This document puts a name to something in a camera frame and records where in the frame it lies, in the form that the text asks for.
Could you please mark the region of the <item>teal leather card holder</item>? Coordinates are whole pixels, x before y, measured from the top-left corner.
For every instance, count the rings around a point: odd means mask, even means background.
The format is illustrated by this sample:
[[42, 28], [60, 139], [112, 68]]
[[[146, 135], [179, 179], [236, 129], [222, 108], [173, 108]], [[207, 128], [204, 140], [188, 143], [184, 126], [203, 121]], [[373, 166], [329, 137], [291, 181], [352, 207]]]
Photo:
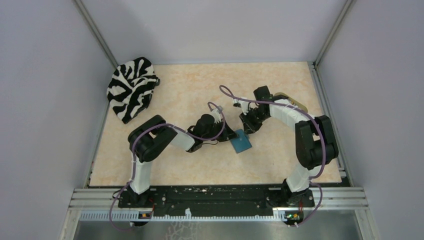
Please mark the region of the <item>teal leather card holder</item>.
[[230, 143], [237, 154], [252, 148], [249, 136], [242, 129], [237, 129], [235, 133], [236, 137], [231, 139]]

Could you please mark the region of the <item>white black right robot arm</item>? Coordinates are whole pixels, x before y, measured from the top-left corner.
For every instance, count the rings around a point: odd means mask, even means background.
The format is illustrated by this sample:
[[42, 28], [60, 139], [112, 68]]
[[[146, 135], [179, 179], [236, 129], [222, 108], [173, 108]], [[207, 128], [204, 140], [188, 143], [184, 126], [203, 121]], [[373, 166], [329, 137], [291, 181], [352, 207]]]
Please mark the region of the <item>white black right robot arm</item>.
[[256, 133], [269, 118], [294, 130], [298, 163], [282, 183], [281, 199], [287, 206], [295, 206], [306, 194], [312, 177], [320, 175], [339, 155], [331, 120], [326, 115], [310, 115], [299, 102], [284, 93], [271, 94], [267, 86], [253, 93], [255, 107], [248, 100], [233, 100], [233, 105], [242, 110], [239, 118], [245, 134]]

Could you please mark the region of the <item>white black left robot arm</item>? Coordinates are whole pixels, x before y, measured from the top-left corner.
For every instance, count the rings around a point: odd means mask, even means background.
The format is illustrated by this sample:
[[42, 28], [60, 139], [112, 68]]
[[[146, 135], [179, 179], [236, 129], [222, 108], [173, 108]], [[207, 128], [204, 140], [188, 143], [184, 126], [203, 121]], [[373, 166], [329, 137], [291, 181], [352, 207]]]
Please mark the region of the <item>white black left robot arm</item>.
[[186, 130], [168, 123], [159, 114], [154, 115], [127, 138], [133, 155], [131, 179], [126, 187], [131, 202], [138, 207], [149, 203], [152, 162], [167, 146], [193, 153], [208, 141], [221, 143], [237, 137], [237, 133], [229, 127], [222, 112], [217, 109], [203, 114], [195, 125]]

